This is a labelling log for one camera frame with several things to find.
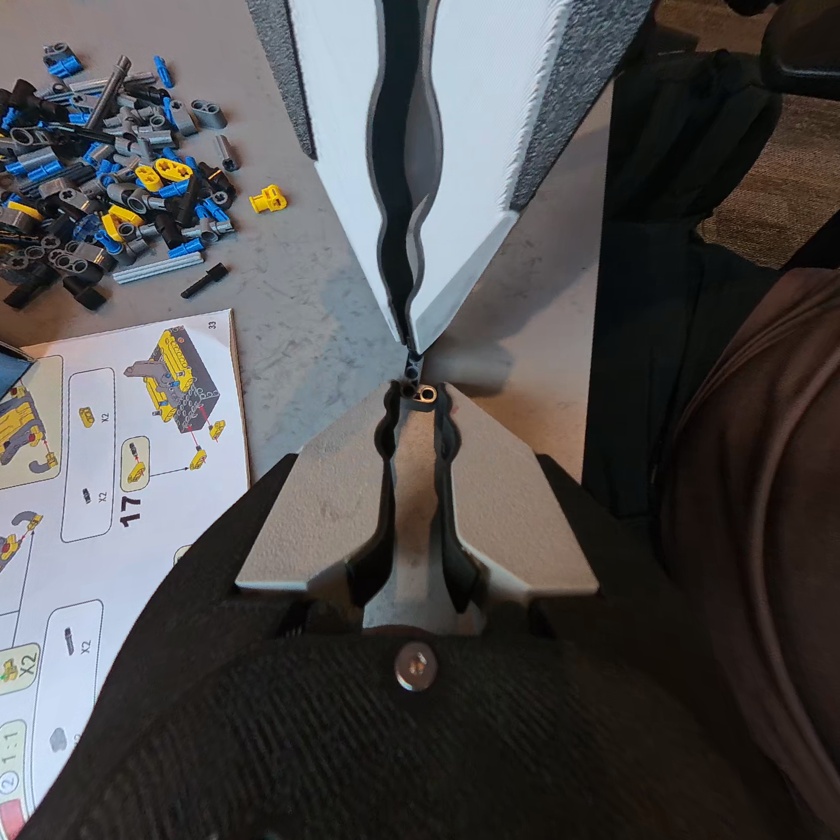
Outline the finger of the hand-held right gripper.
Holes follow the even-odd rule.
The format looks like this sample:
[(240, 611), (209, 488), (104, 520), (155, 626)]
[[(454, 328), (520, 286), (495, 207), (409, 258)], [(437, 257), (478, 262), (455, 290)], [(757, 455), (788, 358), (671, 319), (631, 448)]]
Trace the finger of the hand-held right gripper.
[(408, 1), (289, 2), (314, 162), (395, 339), (414, 346), (406, 134), (421, 8)]
[(409, 340), (426, 350), (446, 330), (517, 222), (511, 209), (571, 2), (430, 2), (419, 103), (431, 154), (426, 194), (406, 233), (413, 290)]

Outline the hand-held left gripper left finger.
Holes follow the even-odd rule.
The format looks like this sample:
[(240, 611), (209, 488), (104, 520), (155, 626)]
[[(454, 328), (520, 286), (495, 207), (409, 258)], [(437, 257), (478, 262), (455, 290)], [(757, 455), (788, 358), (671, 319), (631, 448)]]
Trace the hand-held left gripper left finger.
[(301, 450), (236, 578), (240, 589), (363, 606), (392, 570), (400, 387), (380, 385)]

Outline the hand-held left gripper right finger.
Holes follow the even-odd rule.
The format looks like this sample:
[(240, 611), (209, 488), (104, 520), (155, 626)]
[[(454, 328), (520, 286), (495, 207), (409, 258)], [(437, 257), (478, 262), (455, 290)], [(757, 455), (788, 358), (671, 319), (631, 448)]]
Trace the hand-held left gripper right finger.
[(437, 499), (455, 610), (600, 585), (533, 450), (451, 384), (437, 397)]

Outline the grey L-shaped beam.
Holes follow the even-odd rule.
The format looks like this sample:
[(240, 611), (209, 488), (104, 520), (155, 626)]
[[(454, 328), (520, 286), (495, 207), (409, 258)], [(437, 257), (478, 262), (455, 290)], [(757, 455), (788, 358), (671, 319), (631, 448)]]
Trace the grey L-shaped beam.
[(423, 382), (423, 368), (424, 356), (409, 350), (399, 381), (399, 393), (402, 404), (406, 408), (430, 413), (436, 407), (438, 391), (434, 385)]

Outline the grey desk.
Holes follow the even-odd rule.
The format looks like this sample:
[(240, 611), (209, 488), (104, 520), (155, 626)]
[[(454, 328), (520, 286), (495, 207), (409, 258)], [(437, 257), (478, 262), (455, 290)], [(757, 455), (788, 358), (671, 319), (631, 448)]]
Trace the grey desk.
[[(421, 112), (418, 89), (421, 41), (429, 3), (419, 3), (419, 63), (406, 134), (406, 173), (414, 209), (426, 194), (425, 176), (431, 163), (427, 151), (420, 151), (414, 161), (409, 160), (415, 149), (409, 135), (427, 134), (427, 116)], [(256, 109), (256, 97), (263, 85), (261, 79), (270, 70), (270, 64), (246, 65), (244, 70), (234, 70), (241, 77), (224, 83), (228, 89), (224, 91), (223, 105), (234, 105), (235, 120), (245, 117), (239, 128), (277, 127), (273, 112), (267, 117), (248, 113), (248, 109)], [(248, 140), (237, 136), (234, 141), (238, 151), (267, 152), (270, 146), (279, 145), (281, 152), (286, 152), (291, 149), (293, 133), (292, 125), (287, 129), (282, 124), (279, 138)], [(396, 340), (344, 233), (315, 162), (309, 157), (300, 158), (309, 167), (303, 186), (314, 186), (315, 192), (306, 195), (299, 190), (299, 184), (290, 182), (292, 208), (280, 214), (285, 218), (282, 222), (264, 224), (255, 219), (248, 222), (245, 188), (257, 184), (253, 161), (246, 159), (246, 173), (238, 178), (236, 185), (234, 232), (204, 251), (201, 266), (126, 285), (110, 279), (100, 285), (108, 301), (97, 311), (84, 309), (66, 293), (70, 317), (87, 320), (87, 328), (95, 330), (89, 335), (222, 310), (233, 313), (248, 454), (248, 489), (188, 548), (142, 612), (154, 595), (164, 594), (164, 584), (169, 584), (174, 585), (175, 595), (186, 597), (186, 606), (175, 607), (175, 617), (186, 617), (187, 611), (197, 606), (200, 585), (211, 582), (211, 549), (221, 549), (223, 538), (229, 537), (234, 547), (222, 549), (222, 559), (233, 561), (234, 581), (222, 583), (222, 589), (233, 591), (235, 606), (278, 606), (288, 598), (292, 606), (326, 603), (348, 612), (366, 627), (384, 625), (392, 629), (401, 623), (442, 635), (475, 634), (482, 622), (478, 616), (483, 612), (475, 605), (466, 612), (457, 612), (443, 575), (437, 496), (437, 404), (432, 412), (422, 413), (406, 408), (401, 401), (392, 459), (395, 496), (392, 570), (370, 601), (365, 605), (344, 605), (282, 591), (243, 590), (236, 584), (246, 556), (305, 445), (380, 385), (387, 382), (399, 385), (407, 352), (413, 350), (424, 355), (436, 342), (426, 350), (414, 350)], [(522, 221), (524, 209), (518, 211), (518, 220), (511, 231)], [(227, 277), (192, 299), (182, 299), (181, 292), (217, 263), (229, 268)], [(38, 328), (39, 341), (25, 340), (21, 350), (26, 352), (27, 348), (39, 344), (89, 336), (70, 338), (61, 335), (62, 330)], [(438, 382), (437, 396), (440, 387), (446, 384), (463, 393), (453, 382)], [(140, 628), (140, 615), (129, 634)]]

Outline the black backpack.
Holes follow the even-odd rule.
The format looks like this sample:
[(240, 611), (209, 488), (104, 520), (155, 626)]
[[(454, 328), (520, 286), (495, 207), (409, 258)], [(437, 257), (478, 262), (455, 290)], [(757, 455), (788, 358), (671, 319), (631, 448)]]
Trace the black backpack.
[(673, 269), (758, 160), (782, 108), (758, 61), (725, 49), (638, 60), (616, 80), (601, 270)]

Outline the white building instruction booklet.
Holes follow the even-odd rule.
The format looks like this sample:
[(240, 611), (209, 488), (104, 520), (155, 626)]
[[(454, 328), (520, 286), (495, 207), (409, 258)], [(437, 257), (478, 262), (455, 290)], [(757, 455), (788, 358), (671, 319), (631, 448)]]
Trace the white building instruction booklet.
[(249, 488), (231, 310), (43, 343), (1, 405), (1, 820), (78, 744), (152, 594)]

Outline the person's black pants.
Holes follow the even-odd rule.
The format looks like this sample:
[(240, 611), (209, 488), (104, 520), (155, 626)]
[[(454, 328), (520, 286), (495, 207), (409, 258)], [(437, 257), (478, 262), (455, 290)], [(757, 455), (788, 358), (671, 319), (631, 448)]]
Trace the person's black pants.
[(656, 475), (682, 413), (781, 275), (686, 220), (604, 223), (583, 486), (638, 535), (656, 527)]

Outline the black office chair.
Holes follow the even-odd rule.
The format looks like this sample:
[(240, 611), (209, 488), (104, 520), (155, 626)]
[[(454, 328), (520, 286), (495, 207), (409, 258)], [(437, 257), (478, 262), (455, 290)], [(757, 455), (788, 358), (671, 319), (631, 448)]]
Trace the black office chair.
[(839, 100), (838, 1), (727, 1), (754, 16), (777, 6), (759, 55), (764, 85), (795, 96)]

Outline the black long stop pin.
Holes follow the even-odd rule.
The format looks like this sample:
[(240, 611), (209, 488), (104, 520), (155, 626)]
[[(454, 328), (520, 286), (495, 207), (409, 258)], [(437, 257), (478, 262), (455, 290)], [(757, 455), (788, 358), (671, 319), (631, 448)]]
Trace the black long stop pin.
[(192, 283), (188, 288), (181, 292), (182, 299), (192, 299), (205, 288), (210, 287), (222, 281), (228, 276), (229, 268), (222, 263), (217, 263), (215, 266), (207, 269), (205, 273)]

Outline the person's brown sweater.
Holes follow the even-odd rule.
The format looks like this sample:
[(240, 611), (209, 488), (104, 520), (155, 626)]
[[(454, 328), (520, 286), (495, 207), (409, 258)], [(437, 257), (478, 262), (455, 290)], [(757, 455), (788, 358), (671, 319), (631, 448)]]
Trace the person's brown sweater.
[(763, 296), (683, 412), (660, 543), (761, 750), (838, 838), (838, 270)]

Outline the light grey ribbed axle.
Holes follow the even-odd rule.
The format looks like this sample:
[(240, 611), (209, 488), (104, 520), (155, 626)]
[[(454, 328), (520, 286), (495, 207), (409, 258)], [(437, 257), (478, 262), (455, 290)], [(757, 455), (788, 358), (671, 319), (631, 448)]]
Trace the light grey ribbed axle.
[(133, 266), (112, 273), (111, 278), (119, 285), (171, 274), (178, 270), (201, 266), (204, 263), (202, 251), (163, 259), (144, 266)]

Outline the pile of mixed small pieces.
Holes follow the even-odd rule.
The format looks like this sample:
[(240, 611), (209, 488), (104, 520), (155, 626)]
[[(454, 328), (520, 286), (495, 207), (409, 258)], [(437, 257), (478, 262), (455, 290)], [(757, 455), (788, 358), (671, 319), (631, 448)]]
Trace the pile of mixed small pieces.
[(2, 303), (17, 312), (52, 287), (84, 309), (115, 271), (204, 251), (235, 231), (238, 159), (215, 101), (185, 103), (160, 56), (109, 77), (65, 42), (43, 46), (51, 82), (1, 90)]

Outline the blue cardboard kit box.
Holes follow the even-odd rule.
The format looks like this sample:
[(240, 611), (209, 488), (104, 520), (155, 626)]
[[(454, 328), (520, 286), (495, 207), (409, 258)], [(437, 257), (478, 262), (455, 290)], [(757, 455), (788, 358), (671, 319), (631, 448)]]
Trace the blue cardboard kit box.
[(0, 386), (1, 396), (4, 396), (29, 371), (35, 363), (35, 359), (9, 343), (1, 341), (0, 344)]

